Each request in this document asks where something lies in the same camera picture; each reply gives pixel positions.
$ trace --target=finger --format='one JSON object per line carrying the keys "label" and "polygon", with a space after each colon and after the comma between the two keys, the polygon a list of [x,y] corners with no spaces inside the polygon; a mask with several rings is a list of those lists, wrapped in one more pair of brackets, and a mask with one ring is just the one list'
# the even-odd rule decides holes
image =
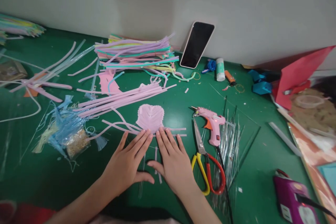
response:
{"label": "finger", "polygon": [[153,139],[153,134],[150,134],[145,140],[144,144],[141,146],[138,153],[135,155],[135,162],[141,162],[141,159],[144,157],[146,151],[148,150],[149,145],[151,144]]}
{"label": "finger", "polygon": [[163,168],[163,165],[157,161],[149,161],[147,163],[148,166],[153,167],[155,170],[157,170],[158,173],[160,173],[163,177],[165,176],[165,171]]}
{"label": "finger", "polygon": [[174,148],[174,150],[175,150],[176,152],[180,151],[180,149],[179,149],[179,147],[177,146],[177,143],[176,143],[176,141],[175,141],[175,139],[174,139],[172,133],[170,132],[170,129],[167,128],[167,129],[166,129],[166,133],[167,133],[168,139],[169,139],[169,141],[170,141],[172,147]]}
{"label": "finger", "polygon": [[165,144],[162,141],[160,131],[156,132],[156,140],[158,142],[157,145],[158,145],[159,150],[161,152],[162,158],[164,159],[164,157],[167,157],[169,155],[168,155],[168,152],[167,152],[167,148],[166,148]]}
{"label": "finger", "polygon": [[171,155],[174,153],[174,148],[172,147],[172,144],[170,143],[165,131],[163,130],[162,127],[160,127],[160,135],[163,140],[163,143],[168,151],[168,154]]}
{"label": "finger", "polygon": [[120,140],[120,143],[119,143],[117,149],[115,150],[116,152],[117,151],[120,152],[120,151],[122,151],[124,149],[127,136],[128,136],[128,131],[125,131],[124,134],[123,134],[123,136],[122,136],[122,138],[121,138],[121,140]]}
{"label": "finger", "polygon": [[139,141],[133,146],[131,151],[134,153],[134,156],[138,153],[141,146],[144,144],[144,142],[146,141],[146,139],[149,135],[152,135],[152,137],[153,137],[153,134],[151,134],[151,131],[148,129],[146,131],[146,133],[139,139]]}
{"label": "finger", "polygon": [[154,184],[154,178],[152,177],[152,175],[150,175],[147,172],[137,171],[135,178],[134,178],[134,183],[141,182],[141,181],[148,181],[149,183]]}
{"label": "finger", "polygon": [[187,152],[184,148],[184,145],[183,145],[182,139],[180,137],[180,134],[176,135],[176,139],[177,139],[177,142],[178,142],[178,147],[180,148],[181,152],[186,154]]}
{"label": "finger", "polygon": [[139,139],[144,135],[146,131],[143,129],[139,132],[139,134],[129,143],[129,145],[125,148],[125,151],[129,151],[133,148],[133,146],[139,141]]}

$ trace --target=scissor blade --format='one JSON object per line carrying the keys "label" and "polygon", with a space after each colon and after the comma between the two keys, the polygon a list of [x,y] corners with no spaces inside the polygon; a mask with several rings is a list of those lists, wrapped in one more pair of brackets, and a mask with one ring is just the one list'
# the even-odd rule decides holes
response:
{"label": "scissor blade", "polygon": [[202,137],[200,134],[200,130],[198,129],[198,126],[196,124],[196,121],[194,119],[194,127],[195,127],[195,136],[196,136],[196,143],[197,143],[197,148],[198,148],[198,153],[205,155],[207,152],[204,149]]}

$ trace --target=blue paper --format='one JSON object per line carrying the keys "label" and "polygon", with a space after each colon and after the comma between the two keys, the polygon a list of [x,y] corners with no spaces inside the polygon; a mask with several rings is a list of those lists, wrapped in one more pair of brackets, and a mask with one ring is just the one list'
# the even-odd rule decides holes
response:
{"label": "blue paper", "polygon": [[328,183],[332,193],[336,196],[336,162],[317,167]]}

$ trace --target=white wall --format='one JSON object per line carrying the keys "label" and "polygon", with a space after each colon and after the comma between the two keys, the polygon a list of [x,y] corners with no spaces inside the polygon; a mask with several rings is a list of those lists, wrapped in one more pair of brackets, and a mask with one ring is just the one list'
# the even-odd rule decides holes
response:
{"label": "white wall", "polygon": [[[255,65],[336,44],[335,0],[0,0],[0,12],[107,37],[181,46],[194,20],[216,23],[205,55]],[[332,52],[321,69],[336,69]]]}

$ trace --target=hand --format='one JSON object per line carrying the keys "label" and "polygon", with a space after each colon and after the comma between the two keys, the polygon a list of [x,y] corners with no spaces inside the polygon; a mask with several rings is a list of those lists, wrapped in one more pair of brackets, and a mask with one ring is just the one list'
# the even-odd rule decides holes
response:
{"label": "hand", "polygon": [[100,180],[112,198],[119,196],[133,183],[148,181],[154,184],[154,178],[146,172],[138,172],[138,166],[144,157],[152,139],[150,130],[142,130],[124,149],[128,132],[122,136],[119,146],[112,155]]}
{"label": "hand", "polygon": [[191,169],[190,159],[183,146],[182,139],[176,136],[178,145],[169,129],[165,134],[163,128],[156,132],[163,165],[156,161],[149,161],[147,165],[157,170],[166,180],[173,192],[181,197],[184,194],[199,190]]}

